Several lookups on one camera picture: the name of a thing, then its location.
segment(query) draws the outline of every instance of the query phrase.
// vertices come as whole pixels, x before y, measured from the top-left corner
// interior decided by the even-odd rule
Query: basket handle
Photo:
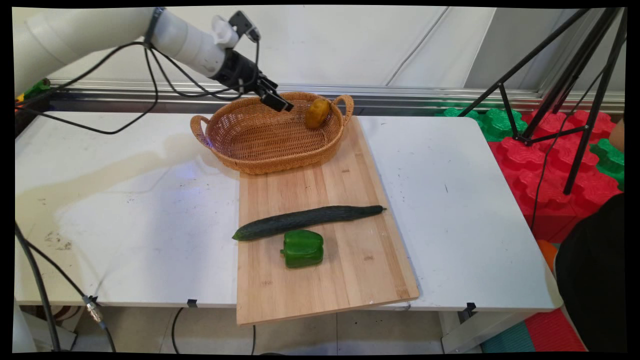
[[[201,122],[209,125],[209,119],[205,118],[204,116],[196,115],[192,117],[191,132],[193,132],[193,136],[195,136],[202,145],[210,149],[211,145],[209,144],[209,139],[207,139],[207,137],[204,135],[204,132],[202,131]]]
[[[344,106],[347,109],[344,115],[344,125],[346,126],[349,120],[351,120],[351,116],[353,115],[353,98],[349,95],[340,95],[335,98],[332,104],[338,106],[338,103],[341,101],[344,102]]]

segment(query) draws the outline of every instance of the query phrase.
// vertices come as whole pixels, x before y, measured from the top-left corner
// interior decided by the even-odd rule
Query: wooden cutting board
[[[251,325],[391,304],[419,296],[404,243],[356,117],[324,163],[240,175],[239,225],[328,205],[387,208],[381,215],[307,229],[324,238],[320,265],[288,269],[282,234],[238,243],[237,323]]]

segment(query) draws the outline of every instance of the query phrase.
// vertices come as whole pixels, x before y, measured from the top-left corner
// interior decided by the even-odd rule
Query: cucumber
[[[233,235],[239,241],[253,240],[286,233],[303,227],[325,222],[347,221],[380,214],[385,208],[374,206],[325,206],[323,208],[297,211],[263,218],[243,225]]]

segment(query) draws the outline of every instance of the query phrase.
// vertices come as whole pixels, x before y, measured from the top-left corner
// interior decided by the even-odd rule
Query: wicker basket
[[[225,105],[210,120],[194,116],[191,130],[225,166],[247,174],[287,170],[333,156],[353,114],[353,99],[338,96],[323,125],[307,129],[309,106],[324,98],[306,92],[289,92],[282,97],[293,103],[291,112],[277,112],[261,104],[258,97],[251,97]],[[346,105],[344,116],[337,106],[340,101]],[[200,122],[207,124],[204,132]]]

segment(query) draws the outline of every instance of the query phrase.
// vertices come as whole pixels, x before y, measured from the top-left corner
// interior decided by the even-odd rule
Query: robotic arm
[[[39,13],[13,32],[14,95],[94,51],[150,36],[156,49],[204,76],[227,87],[240,86],[238,92],[242,94],[255,92],[262,103],[276,111],[291,111],[293,105],[276,92],[278,85],[254,62],[233,50],[242,35],[252,42],[260,40],[249,18],[240,11],[228,22],[214,16],[212,30],[213,34],[200,31],[164,8],[55,9]]]

